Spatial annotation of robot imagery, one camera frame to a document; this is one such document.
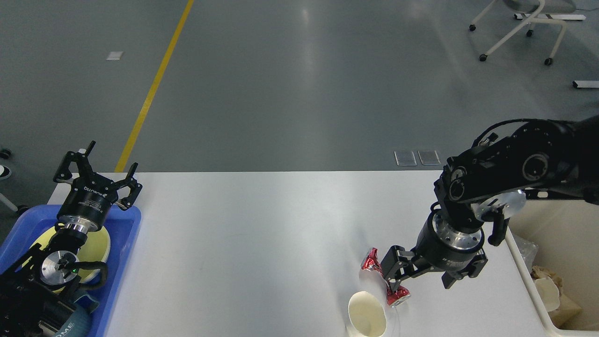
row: yellow floor line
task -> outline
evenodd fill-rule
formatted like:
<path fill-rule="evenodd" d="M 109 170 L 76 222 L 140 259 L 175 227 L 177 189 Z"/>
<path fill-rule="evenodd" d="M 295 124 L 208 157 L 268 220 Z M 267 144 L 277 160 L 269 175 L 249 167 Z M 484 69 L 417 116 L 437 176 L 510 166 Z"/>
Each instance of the yellow floor line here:
<path fill-rule="evenodd" d="M 192 5 L 193 0 L 188 0 L 187 6 L 185 6 L 183 15 L 181 15 L 181 19 L 179 20 L 179 23 L 177 25 L 177 29 L 175 29 L 175 33 L 173 34 L 171 42 L 168 45 L 167 52 L 164 54 L 164 57 L 162 58 L 162 62 L 160 63 L 160 67 L 158 68 L 158 72 L 156 73 L 156 77 L 154 77 L 154 82 L 152 82 L 150 91 L 148 91 L 148 95 L 146 96 L 144 105 L 141 107 L 139 116 L 137 116 L 137 120 L 135 121 L 133 130 L 131 130 L 129 139 L 127 139 L 127 143 L 125 144 L 125 148 L 123 148 L 123 152 L 120 154 L 119 162 L 116 164 L 116 167 L 114 168 L 115 172 L 123 172 L 125 169 L 125 165 L 127 165 L 127 160 L 129 160 L 129 156 L 131 154 L 131 151 L 133 150 L 133 146 L 135 145 L 137 136 L 139 136 L 140 134 L 141 126 L 144 124 L 144 121 L 146 120 L 148 110 L 150 110 L 150 106 L 152 105 L 152 101 L 154 100 L 154 96 L 156 95 L 156 91 L 158 90 L 158 86 L 160 85 L 160 81 L 162 80 L 162 76 L 164 75 L 164 71 L 167 69 L 168 61 L 171 59 L 173 50 L 177 45 L 177 40 L 179 40 L 179 35 L 181 35 L 181 31 L 183 30 L 183 26 L 185 25 L 185 20 L 187 20 L 187 15 L 191 10 Z"/>

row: crumpled wrapper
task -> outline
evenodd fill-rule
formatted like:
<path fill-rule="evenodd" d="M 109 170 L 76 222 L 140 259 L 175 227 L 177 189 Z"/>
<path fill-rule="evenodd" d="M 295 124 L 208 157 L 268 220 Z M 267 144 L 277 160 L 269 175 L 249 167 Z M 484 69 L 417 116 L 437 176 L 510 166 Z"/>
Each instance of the crumpled wrapper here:
<path fill-rule="evenodd" d="M 545 267 L 533 266 L 533 272 L 530 273 L 530 276 L 533 278 L 533 280 L 539 278 L 550 278 L 558 287 L 559 308 L 548 312 L 549 318 L 551 318 L 553 325 L 559 328 L 563 326 L 564 323 L 566 323 L 569 319 L 582 311 L 582 308 L 578 304 L 564 294 L 564 280 L 555 272 Z"/>

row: blue bin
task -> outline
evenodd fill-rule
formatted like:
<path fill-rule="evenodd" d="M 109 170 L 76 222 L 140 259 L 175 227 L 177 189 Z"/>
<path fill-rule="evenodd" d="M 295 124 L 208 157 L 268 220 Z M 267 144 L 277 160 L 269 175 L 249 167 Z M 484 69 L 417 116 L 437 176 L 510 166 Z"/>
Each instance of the blue bin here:
<path fill-rule="evenodd" d="M 25 212 L 15 223 L 8 237 L 0 247 L 0 273 L 4 272 L 21 257 L 40 235 L 54 227 L 56 214 L 61 205 L 39 205 Z M 108 254 L 108 278 L 100 289 L 90 290 L 89 294 L 100 301 L 92 313 L 92 326 L 88 337 L 103 337 L 114 301 L 119 292 L 120 282 L 140 229 L 141 212 L 137 207 L 122 211 L 113 206 L 108 213 L 104 227 L 110 234 Z"/>

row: white paper cup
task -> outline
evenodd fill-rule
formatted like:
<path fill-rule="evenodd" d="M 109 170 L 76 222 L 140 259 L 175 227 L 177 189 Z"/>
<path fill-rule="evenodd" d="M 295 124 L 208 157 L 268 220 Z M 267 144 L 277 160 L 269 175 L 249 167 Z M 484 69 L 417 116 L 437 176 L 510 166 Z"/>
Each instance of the white paper cup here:
<path fill-rule="evenodd" d="M 547 312 L 559 308 L 559 289 L 550 278 L 540 278 L 534 280 L 534 286 L 541 296 L 543 305 Z"/>
<path fill-rule="evenodd" d="M 347 306 L 351 337 L 380 337 L 387 329 L 385 311 L 380 302 L 367 291 L 355 293 Z"/>

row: gray floor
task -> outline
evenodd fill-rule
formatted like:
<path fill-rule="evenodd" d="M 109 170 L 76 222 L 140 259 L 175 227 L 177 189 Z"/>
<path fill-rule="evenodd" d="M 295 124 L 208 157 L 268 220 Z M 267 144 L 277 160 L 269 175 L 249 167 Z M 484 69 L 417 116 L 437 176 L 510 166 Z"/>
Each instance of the gray floor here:
<path fill-rule="evenodd" d="M 186 1 L 0 3 L 0 191 L 45 203 L 68 150 L 98 142 L 113 171 Z M 469 147 L 510 118 L 595 115 L 599 11 L 580 11 L 552 66 L 557 28 L 524 31 L 486 2 L 196 0 L 130 162 L 139 171 L 399 170 L 393 151 Z M 579 8 L 599 7 L 578 0 Z M 110 51 L 121 61 L 108 62 Z M 417 166 L 410 169 L 439 169 Z M 0 240 L 16 220 L 0 205 Z"/>

